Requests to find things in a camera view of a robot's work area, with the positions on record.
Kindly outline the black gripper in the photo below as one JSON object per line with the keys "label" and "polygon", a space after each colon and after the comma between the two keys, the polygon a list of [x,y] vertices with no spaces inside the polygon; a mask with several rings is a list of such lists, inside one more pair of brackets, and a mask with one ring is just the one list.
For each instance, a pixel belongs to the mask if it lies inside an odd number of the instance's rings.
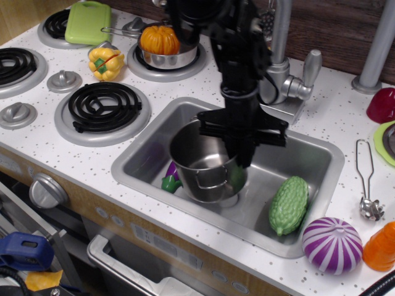
{"label": "black gripper", "polygon": [[202,134],[224,139],[229,158],[247,168],[259,144],[286,145],[288,123],[262,109],[258,91],[222,91],[221,95],[225,107],[199,112],[197,119],[201,122]]}

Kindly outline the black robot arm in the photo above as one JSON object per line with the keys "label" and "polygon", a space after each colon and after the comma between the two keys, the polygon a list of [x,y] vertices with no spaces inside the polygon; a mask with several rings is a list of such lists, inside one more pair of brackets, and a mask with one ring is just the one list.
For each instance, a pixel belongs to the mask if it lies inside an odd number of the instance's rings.
{"label": "black robot arm", "polygon": [[260,81],[271,64],[257,7],[252,1],[167,1],[165,11],[178,40],[196,45],[202,32],[222,74],[225,108],[201,112],[202,135],[220,138],[238,165],[251,165],[259,144],[285,146],[288,123],[262,110]]}

